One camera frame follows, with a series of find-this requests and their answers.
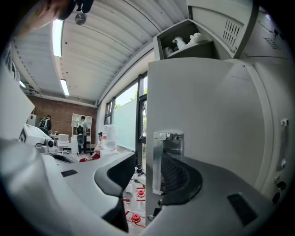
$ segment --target black slot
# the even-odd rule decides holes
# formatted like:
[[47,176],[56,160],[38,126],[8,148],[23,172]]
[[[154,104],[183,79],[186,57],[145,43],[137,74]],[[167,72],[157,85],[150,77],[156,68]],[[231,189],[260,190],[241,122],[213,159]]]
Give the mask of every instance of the black slot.
[[69,171],[61,172],[61,174],[63,175],[63,177],[67,177],[67,176],[74,175],[74,174],[77,174],[77,173],[78,172],[75,171],[75,170],[69,170]]
[[244,227],[257,218],[257,214],[240,194],[227,196],[227,199],[230,201]]

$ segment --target backpack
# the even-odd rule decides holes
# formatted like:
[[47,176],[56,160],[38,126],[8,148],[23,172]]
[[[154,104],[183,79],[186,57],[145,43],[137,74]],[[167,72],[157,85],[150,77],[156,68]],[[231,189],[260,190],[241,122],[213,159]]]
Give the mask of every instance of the backpack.
[[80,122],[78,122],[78,124],[77,124],[77,134],[78,135],[82,135],[83,134],[83,132],[84,132],[84,121],[80,124]]
[[41,120],[41,122],[40,122],[40,128],[45,128],[45,129],[48,129],[48,126],[47,126],[47,121],[48,121],[49,119],[46,119],[46,118],[43,118],[42,120]]

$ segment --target black vent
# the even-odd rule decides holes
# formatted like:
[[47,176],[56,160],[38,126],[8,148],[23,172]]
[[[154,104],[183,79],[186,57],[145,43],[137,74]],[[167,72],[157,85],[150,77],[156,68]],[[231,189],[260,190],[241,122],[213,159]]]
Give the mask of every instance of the black vent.
[[275,50],[281,50],[280,47],[277,45],[277,43],[271,39],[271,38],[263,38],[269,45],[272,49],[275,49]]
[[63,175],[63,177],[67,177],[67,176],[74,175],[74,174],[77,174],[77,173],[78,172],[75,171],[75,170],[69,170],[69,171],[61,172],[61,174]]
[[249,204],[240,194],[233,194],[227,197],[235,212],[239,216],[243,226],[251,223],[257,218],[257,214],[252,210]]
[[162,154],[161,173],[165,184],[165,195],[161,205],[187,203],[201,189],[202,175],[193,167],[169,154]]
[[225,23],[225,29],[223,32],[223,38],[228,42],[229,45],[234,46],[236,37],[240,31],[240,27],[231,21],[227,20]]

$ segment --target brick wall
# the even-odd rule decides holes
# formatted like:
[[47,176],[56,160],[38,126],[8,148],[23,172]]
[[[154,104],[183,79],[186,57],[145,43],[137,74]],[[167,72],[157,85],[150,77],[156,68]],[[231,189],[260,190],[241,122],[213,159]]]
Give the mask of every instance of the brick wall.
[[28,96],[28,98],[35,105],[34,114],[39,119],[50,115],[53,132],[57,130],[60,134],[67,134],[69,135],[70,140],[72,135],[71,123],[73,113],[85,116],[92,116],[91,142],[95,143],[95,124],[97,116],[96,108],[80,106],[61,101],[53,101],[34,96]]

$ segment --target ceiling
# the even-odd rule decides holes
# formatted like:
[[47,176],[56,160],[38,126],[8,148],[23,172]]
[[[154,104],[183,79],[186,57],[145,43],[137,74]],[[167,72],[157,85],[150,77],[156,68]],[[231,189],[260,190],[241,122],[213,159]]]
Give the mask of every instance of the ceiling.
[[99,99],[124,64],[155,35],[188,17],[183,0],[95,0],[84,25],[77,25],[75,16],[65,20],[59,60],[52,55],[51,25],[15,45],[42,92],[63,95],[60,71],[70,96],[88,101]]

